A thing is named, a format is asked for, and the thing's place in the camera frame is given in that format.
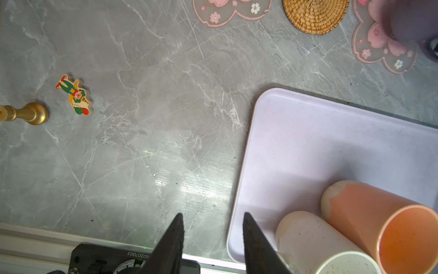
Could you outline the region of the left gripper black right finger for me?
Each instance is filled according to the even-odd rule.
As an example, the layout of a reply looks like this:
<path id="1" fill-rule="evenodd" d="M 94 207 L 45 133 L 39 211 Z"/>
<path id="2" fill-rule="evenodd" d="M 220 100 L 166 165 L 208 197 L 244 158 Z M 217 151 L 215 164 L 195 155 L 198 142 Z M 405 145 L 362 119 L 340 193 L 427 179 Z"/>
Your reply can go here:
<path id="1" fill-rule="evenodd" d="M 290 274 L 249 212 L 243 221 L 244 256 L 247 274 Z"/>

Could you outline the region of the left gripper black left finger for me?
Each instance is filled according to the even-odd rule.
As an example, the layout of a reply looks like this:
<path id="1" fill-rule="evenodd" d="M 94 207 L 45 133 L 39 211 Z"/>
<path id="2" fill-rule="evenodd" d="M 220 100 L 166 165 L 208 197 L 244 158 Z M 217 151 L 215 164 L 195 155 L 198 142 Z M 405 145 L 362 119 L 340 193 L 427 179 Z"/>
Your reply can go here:
<path id="1" fill-rule="evenodd" d="M 184 245 L 184 221 L 178 213 L 139 274 L 179 274 Z"/>

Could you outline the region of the white cream mug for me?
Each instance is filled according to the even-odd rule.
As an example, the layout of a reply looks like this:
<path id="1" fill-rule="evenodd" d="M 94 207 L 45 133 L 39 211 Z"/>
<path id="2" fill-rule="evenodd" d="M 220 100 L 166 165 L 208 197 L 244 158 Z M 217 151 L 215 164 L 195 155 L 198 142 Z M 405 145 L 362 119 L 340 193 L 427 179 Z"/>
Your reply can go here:
<path id="1" fill-rule="evenodd" d="M 293 274 L 380 274 L 376 261 L 322 218 L 286 215 L 276 230 L 277 252 Z"/>

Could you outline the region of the pink flower silicone coaster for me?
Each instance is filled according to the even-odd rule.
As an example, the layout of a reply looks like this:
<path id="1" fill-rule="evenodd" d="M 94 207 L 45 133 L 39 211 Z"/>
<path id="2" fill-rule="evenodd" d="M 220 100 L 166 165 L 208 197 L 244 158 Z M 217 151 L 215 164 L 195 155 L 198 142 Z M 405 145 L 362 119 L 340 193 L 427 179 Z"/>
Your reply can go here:
<path id="1" fill-rule="evenodd" d="M 394 74 L 404 74 L 415 64 L 418 45 L 399 42 L 390 26 L 390 15 L 396 1 L 352 1 L 359 21 L 352 36 L 352 51 L 363 63 L 381 61 Z"/>

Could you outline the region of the woven rattan round coaster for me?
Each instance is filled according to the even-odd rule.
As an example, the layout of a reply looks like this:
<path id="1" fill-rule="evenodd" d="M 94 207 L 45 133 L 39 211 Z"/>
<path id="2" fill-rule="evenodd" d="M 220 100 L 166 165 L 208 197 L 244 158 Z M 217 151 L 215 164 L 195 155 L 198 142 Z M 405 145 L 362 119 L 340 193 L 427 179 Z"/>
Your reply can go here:
<path id="1" fill-rule="evenodd" d="M 334 30 L 347 13 L 349 0 L 283 0 L 289 21 L 300 31 L 324 35 Z"/>

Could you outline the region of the lilac mug cream inside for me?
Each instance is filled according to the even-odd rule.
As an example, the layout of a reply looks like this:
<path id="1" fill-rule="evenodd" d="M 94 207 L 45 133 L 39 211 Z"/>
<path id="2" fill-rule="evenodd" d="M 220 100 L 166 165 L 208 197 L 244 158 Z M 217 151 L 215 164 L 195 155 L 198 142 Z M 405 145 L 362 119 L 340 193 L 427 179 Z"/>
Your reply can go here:
<path id="1" fill-rule="evenodd" d="M 437 0 L 390 1 L 383 8 L 384 30 L 398 42 L 415 42 L 432 62 L 438 61 Z"/>

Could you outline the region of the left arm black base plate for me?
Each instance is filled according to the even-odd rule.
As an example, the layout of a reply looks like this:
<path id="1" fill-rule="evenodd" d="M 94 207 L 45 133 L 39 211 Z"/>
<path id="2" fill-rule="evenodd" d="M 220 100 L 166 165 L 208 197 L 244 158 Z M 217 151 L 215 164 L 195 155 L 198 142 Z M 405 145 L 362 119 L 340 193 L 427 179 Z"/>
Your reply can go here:
<path id="1" fill-rule="evenodd" d="M 71 253 L 67 274 L 134 274 L 144 267 L 154 250 L 126 250 L 80 244 Z"/>

